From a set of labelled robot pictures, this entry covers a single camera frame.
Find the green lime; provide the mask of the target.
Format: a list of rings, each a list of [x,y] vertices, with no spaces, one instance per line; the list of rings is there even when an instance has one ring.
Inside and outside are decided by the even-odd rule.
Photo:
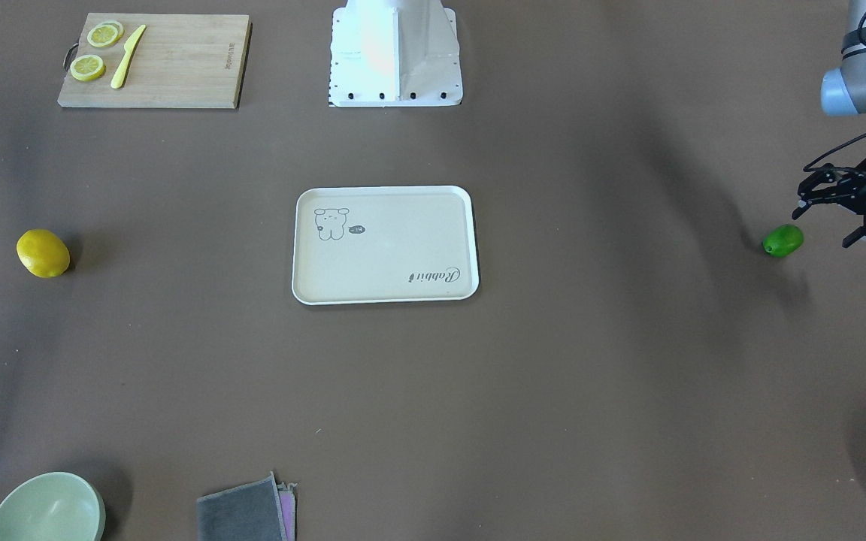
[[[796,225],[780,225],[763,237],[761,247],[770,257],[783,259],[803,246],[804,233]]]

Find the yellow lemon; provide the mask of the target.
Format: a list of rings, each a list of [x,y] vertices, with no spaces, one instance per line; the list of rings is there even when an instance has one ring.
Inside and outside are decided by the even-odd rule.
[[[25,232],[15,246],[26,270],[40,278],[58,277],[70,266],[70,252],[52,231],[32,229]]]

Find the cream rabbit tray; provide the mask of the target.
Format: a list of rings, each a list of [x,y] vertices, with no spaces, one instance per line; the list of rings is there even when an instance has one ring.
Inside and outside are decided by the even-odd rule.
[[[296,202],[292,293],[300,304],[460,301],[478,288],[466,189],[315,188]]]

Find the grey folded cloth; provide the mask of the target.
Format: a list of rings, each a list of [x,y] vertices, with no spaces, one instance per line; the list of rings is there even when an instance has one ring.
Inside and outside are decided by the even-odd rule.
[[[295,483],[268,477],[200,497],[198,540],[295,540]]]

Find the wooden cutting board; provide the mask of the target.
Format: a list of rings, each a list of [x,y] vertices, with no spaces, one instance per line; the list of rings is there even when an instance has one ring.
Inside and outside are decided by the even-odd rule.
[[[86,40],[100,22],[116,20],[123,37],[113,46],[95,48]],[[111,77],[123,58],[123,45],[147,24],[121,89]],[[63,79],[57,102],[62,107],[177,107],[236,109],[250,48],[252,21],[245,14],[87,14],[78,40],[80,55],[99,55],[106,72],[90,82]]]

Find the yellow plastic knife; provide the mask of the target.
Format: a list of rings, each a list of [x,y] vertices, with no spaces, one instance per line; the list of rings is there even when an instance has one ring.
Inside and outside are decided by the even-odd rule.
[[[142,35],[147,30],[147,24],[141,24],[137,27],[123,45],[123,58],[117,66],[116,71],[111,77],[110,88],[121,89],[124,86],[125,80],[128,77],[130,65],[134,56],[135,48],[138,47]]]

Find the lemon slice far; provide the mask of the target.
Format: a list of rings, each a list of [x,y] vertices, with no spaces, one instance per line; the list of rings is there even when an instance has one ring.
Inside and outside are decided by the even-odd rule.
[[[123,33],[124,26],[120,21],[108,20],[92,27],[86,35],[86,40],[95,48],[106,48],[115,45]]]

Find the lemon slice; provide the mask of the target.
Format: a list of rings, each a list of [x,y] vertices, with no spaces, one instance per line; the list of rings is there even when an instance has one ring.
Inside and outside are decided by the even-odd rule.
[[[103,58],[96,54],[85,54],[72,59],[68,66],[68,74],[80,82],[99,79],[106,72]]]
[[[106,48],[115,45],[123,33],[124,26],[120,21],[108,20],[92,27],[86,35],[86,40],[95,48]]]

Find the lemon slice near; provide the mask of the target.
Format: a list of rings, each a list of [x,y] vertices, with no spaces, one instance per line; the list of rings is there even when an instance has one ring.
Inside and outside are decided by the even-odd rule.
[[[85,54],[72,59],[68,66],[68,74],[80,82],[99,79],[106,72],[103,58],[96,54]]]

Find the light green bowl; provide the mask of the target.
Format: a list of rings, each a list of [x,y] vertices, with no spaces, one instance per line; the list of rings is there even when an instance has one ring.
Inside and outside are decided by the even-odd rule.
[[[100,540],[105,526],[102,497],[74,473],[32,477],[0,503],[0,540]]]

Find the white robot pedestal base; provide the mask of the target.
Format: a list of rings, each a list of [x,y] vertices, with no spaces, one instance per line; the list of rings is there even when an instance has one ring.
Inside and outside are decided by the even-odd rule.
[[[464,86],[454,10],[440,1],[347,1],[332,13],[331,107],[449,107]]]

